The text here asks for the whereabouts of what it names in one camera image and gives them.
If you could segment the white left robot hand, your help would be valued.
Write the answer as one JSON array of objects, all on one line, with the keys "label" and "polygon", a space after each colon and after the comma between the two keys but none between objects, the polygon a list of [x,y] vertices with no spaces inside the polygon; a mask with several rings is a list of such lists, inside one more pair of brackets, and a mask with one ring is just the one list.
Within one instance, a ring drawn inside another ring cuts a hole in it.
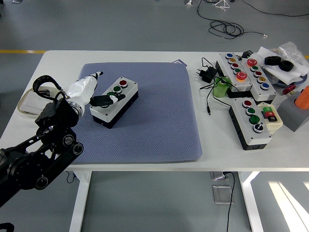
[{"label": "white left robot hand", "polygon": [[98,84],[98,78],[103,75],[103,72],[95,72],[89,76],[79,79],[71,84],[68,91],[68,103],[85,107],[87,104],[91,106],[109,106],[123,100],[126,96],[124,94],[114,95],[99,95],[94,96],[95,89]]}]

